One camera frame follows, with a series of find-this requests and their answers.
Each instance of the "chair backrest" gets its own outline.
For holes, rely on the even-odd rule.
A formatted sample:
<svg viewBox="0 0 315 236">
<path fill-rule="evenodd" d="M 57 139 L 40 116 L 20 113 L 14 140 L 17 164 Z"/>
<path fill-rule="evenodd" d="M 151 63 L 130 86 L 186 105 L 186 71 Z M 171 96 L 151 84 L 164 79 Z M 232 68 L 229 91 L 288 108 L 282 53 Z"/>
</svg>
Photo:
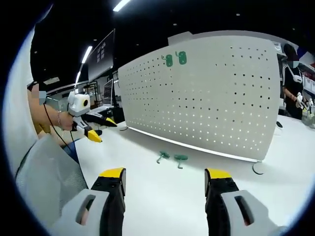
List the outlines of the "chair backrest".
<svg viewBox="0 0 315 236">
<path fill-rule="evenodd" d="M 87 188 L 80 166 L 47 134 L 23 160 L 16 184 L 38 220 L 47 228 L 61 216 L 63 206 Z"/>
</svg>

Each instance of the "bracelet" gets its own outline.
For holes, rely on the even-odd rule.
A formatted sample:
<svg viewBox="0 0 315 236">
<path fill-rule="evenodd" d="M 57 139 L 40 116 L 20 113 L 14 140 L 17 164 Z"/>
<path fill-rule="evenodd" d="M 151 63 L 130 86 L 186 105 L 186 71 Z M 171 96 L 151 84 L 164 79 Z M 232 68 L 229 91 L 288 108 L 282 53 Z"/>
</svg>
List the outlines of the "bracelet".
<svg viewBox="0 0 315 236">
<path fill-rule="evenodd" d="M 57 120 L 58 120 L 58 125 L 61 127 L 60 113 L 61 111 L 58 111 Z"/>
</svg>

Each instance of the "black ceiling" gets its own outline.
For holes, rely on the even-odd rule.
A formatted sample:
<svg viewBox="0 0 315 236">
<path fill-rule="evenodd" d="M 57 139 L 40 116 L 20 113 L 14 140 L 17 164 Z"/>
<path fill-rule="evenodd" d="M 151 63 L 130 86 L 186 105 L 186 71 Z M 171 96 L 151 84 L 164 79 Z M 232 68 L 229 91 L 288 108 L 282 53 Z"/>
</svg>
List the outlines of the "black ceiling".
<svg viewBox="0 0 315 236">
<path fill-rule="evenodd" d="M 74 83 L 87 46 L 95 47 L 113 28 L 115 68 L 167 46 L 168 37 L 186 31 L 258 31 L 315 52 L 312 7 L 307 2 L 131 0 L 121 11 L 113 12 L 119 1 L 56 2 L 35 28 L 31 49 L 34 79 L 59 77 L 61 81 L 48 90 Z M 82 80 L 87 80 L 86 68 Z"/>
</svg>

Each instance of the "white pegboard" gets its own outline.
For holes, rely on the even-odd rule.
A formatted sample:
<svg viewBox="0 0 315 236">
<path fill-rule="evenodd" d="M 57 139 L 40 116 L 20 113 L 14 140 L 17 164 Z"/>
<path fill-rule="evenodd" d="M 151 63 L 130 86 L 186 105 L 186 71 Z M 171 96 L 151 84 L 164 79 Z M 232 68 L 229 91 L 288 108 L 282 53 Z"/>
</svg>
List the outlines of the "white pegboard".
<svg viewBox="0 0 315 236">
<path fill-rule="evenodd" d="M 177 57 L 179 52 L 186 53 L 187 61 Z M 166 55 L 172 55 L 172 65 Z M 264 159 L 280 97 L 271 41 L 195 39 L 144 55 L 118 73 L 128 126 L 200 148 Z"/>
</svg>

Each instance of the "white table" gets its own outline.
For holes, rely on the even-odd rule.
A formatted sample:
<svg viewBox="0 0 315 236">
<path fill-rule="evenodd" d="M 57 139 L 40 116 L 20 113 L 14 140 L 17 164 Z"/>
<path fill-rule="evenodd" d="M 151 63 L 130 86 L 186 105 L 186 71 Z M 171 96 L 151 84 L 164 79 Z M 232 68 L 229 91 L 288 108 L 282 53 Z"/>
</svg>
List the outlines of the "white table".
<svg viewBox="0 0 315 236">
<path fill-rule="evenodd" d="M 133 130 L 107 128 L 102 143 L 76 142 L 83 175 L 92 187 L 104 170 L 126 168 L 124 236 L 206 236 L 204 169 L 230 172 L 269 208 L 278 225 L 288 225 L 306 200 L 315 173 L 315 131 L 298 120 L 279 116 L 283 130 L 274 135 L 258 176 L 252 163 L 221 157 L 162 141 Z M 159 151 L 185 154 L 183 169 L 170 158 L 157 164 Z"/>
</svg>

